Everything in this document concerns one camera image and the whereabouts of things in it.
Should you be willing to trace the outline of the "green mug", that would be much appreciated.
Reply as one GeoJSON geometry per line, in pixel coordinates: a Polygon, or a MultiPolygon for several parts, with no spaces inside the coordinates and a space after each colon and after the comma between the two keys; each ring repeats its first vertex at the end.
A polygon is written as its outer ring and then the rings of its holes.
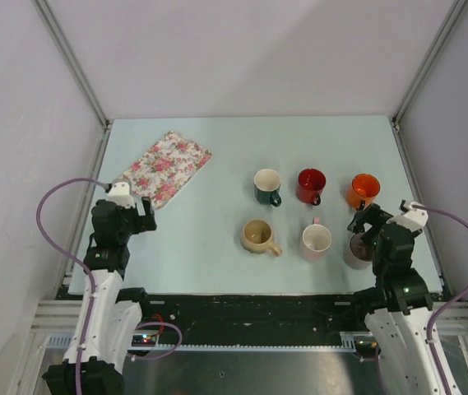
{"type": "Polygon", "coordinates": [[[254,196],[262,205],[279,207],[282,203],[280,196],[281,177],[272,169],[261,169],[253,178],[254,196]]]}

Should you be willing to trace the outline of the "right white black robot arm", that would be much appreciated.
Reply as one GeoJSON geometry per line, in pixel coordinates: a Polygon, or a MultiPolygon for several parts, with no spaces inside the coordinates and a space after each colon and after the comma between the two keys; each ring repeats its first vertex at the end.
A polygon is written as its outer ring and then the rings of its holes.
{"type": "Polygon", "coordinates": [[[413,266],[415,240],[428,218],[415,201],[402,202],[398,216],[372,203],[348,226],[371,252],[375,276],[373,287],[354,293],[350,319],[373,334],[392,394],[461,391],[438,339],[432,296],[413,266]]]}

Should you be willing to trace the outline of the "orange mug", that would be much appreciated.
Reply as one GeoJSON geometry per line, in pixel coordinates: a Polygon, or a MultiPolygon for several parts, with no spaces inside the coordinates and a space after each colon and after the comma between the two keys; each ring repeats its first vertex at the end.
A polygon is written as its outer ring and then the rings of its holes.
{"type": "Polygon", "coordinates": [[[347,204],[357,211],[367,208],[380,193],[381,184],[371,174],[357,174],[346,195],[347,204]]]}

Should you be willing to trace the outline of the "cream beige mug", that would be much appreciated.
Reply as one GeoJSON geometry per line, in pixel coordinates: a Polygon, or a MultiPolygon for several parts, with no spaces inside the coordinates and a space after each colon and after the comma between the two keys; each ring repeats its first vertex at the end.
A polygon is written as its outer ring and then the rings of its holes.
{"type": "Polygon", "coordinates": [[[282,255],[282,248],[274,240],[271,226],[264,220],[251,220],[247,222],[240,233],[240,242],[243,248],[255,254],[272,254],[275,257],[282,255]]]}

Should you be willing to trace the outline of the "red mug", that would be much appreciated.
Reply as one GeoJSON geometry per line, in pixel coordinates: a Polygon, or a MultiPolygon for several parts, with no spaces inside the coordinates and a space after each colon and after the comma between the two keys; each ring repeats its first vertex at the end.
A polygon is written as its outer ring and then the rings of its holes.
{"type": "Polygon", "coordinates": [[[322,171],[314,168],[304,169],[298,175],[296,197],[303,203],[319,206],[326,185],[327,178],[322,171]]]}

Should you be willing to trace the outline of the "purple mug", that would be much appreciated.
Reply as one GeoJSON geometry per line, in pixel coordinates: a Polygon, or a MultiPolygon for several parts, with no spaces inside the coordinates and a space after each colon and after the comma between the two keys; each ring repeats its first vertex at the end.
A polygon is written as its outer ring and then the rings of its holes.
{"type": "Polygon", "coordinates": [[[354,270],[364,270],[373,263],[373,248],[362,240],[363,235],[353,235],[344,253],[345,263],[354,270]]]}

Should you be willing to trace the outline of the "pink mug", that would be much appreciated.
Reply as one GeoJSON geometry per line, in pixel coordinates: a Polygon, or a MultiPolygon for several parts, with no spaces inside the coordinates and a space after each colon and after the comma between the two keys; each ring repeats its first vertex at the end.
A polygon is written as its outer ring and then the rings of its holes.
{"type": "Polygon", "coordinates": [[[316,262],[323,258],[332,244],[332,235],[319,217],[314,217],[312,224],[304,228],[301,235],[300,252],[303,259],[316,262]]]}

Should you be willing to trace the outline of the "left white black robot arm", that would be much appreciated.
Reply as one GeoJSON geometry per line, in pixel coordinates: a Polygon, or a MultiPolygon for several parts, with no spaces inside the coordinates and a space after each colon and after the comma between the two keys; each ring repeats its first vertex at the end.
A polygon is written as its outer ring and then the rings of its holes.
{"type": "Polygon", "coordinates": [[[91,210],[93,232],[83,263],[86,287],[79,322],[58,365],[43,379],[52,394],[122,394],[123,363],[136,328],[146,327],[153,309],[142,287],[126,288],[130,258],[127,243],[134,235],[157,228],[151,200],[123,207],[99,200],[91,210]]]}

